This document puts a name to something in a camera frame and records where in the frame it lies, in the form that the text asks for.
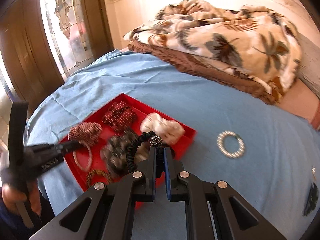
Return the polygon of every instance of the patterned blanket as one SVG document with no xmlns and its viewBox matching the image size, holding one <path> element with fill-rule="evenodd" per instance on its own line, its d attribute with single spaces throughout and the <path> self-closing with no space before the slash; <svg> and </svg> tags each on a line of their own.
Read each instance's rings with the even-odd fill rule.
<svg viewBox="0 0 320 240">
<path fill-rule="evenodd" d="M 280 102 L 295 80 L 301 48 L 295 25 L 264 6 L 240 11 L 184 0 L 124 36 L 196 56 L 220 71 L 260 83 Z"/>
</svg>

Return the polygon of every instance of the hand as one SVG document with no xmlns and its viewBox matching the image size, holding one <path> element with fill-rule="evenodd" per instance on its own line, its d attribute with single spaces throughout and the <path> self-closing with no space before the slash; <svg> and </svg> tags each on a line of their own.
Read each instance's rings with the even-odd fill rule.
<svg viewBox="0 0 320 240">
<path fill-rule="evenodd" d="M 18 201 L 27 201 L 27 196 L 24 193 L 16 190 L 15 188 L 10 187 L 8 184 L 4 184 L 2 186 L 2 199 L 5 206 L 12 214 L 20 215 L 15 203 Z M 40 216 L 41 203 L 37 182 L 33 182 L 31 184 L 31 190 L 29 192 L 29 201 L 33 212 Z"/>
</svg>

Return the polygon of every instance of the white scrunchie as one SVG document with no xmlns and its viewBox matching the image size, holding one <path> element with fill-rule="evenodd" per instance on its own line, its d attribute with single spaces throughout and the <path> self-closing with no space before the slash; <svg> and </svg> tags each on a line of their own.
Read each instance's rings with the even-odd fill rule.
<svg viewBox="0 0 320 240">
<path fill-rule="evenodd" d="M 185 130 L 176 121 L 168 121 L 157 113 L 148 114 L 140 125 L 141 132 L 154 131 L 166 144 L 173 145 L 179 141 Z"/>
</svg>

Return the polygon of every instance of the pearl bracelet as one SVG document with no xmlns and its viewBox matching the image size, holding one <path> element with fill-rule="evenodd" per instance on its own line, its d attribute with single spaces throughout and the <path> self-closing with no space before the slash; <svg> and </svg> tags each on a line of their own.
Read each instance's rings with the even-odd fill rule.
<svg viewBox="0 0 320 240">
<path fill-rule="evenodd" d="M 227 136 L 233 136 L 233 137 L 235 137 L 235 138 L 237 139 L 238 143 L 239 143 L 239 149 L 238 149 L 236 152 L 234 152 L 234 153 L 228 152 L 228 151 L 224 148 L 224 146 L 223 146 L 223 140 L 224 140 L 225 137 L 227 137 Z M 244 153 L 244 142 L 243 142 L 243 140 L 240 138 L 240 136 L 237 135 L 237 134 L 234 133 L 234 132 L 224 131 L 224 132 L 220 133 L 220 134 L 218 135 L 217 144 L 218 144 L 218 147 L 219 147 L 220 151 L 221 151 L 225 156 L 227 156 L 228 158 L 234 158 L 234 159 L 236 159 L 236 158 L 241 157 L 241 156 L 243 155 L 243 153 Z"/>
</svg>

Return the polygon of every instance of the blue bed sheet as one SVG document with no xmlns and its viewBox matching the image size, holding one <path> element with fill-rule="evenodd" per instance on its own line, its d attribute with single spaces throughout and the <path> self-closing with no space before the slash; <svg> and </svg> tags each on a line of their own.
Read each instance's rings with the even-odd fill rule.
<svg viewBox="0 0 320 240">
<path fill-rule="evenodd" d="M 320 136 L 301 118 L 233 88 L 178 72 L 149 54 L 106 54 L 68 78 L 43 101 L 28 122 L 25 143 L 57 142 L 119 93 L 125 93 L 198 131 L 182 158 L 200 179 L 227 181 L 287 239 L 299 239 L 316 215 L 303 216 L 313 181 L 320 178 Z M 220 132 L 231 130 L 246 151 L 228 159 L 217 147 Z M 228 138 L 226 148 L 237 149 Z M 39 179 L 55 214 L 81 193 L 65 164 Z M 156 200 L 136 212 L 132 239 L 186 239 L 184 203 L 170 203 L 164 185 Z"/>
</svg>

